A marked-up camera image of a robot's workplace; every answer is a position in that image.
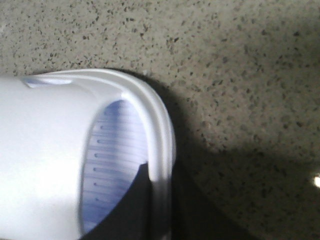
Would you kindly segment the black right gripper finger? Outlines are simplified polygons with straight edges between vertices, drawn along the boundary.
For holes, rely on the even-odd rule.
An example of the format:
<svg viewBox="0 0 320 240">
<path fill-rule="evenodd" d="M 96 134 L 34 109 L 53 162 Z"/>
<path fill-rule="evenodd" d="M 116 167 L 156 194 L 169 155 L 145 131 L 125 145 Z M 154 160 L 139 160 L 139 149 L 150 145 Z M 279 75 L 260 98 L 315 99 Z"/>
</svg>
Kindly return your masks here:
<svg viewBox="0 0 320 240">
<path fill-rule="evenodd" d="M 87 240 L 171 240 L 171 181 L 151 181 L 142 164 L 130 188 Z"/>
</svg>

